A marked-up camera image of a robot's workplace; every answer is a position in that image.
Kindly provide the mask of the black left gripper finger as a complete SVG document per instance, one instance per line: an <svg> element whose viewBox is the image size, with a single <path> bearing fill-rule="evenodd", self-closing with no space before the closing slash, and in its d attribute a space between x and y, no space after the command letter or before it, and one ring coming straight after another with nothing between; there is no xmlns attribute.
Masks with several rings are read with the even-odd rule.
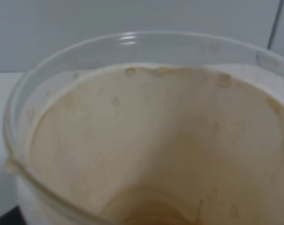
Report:
<svg viewBox="0 0 284 225"><path fill-rule="evenodd" d="M0 225L24 225L24 218L18 206L0 217Z"/></svg>

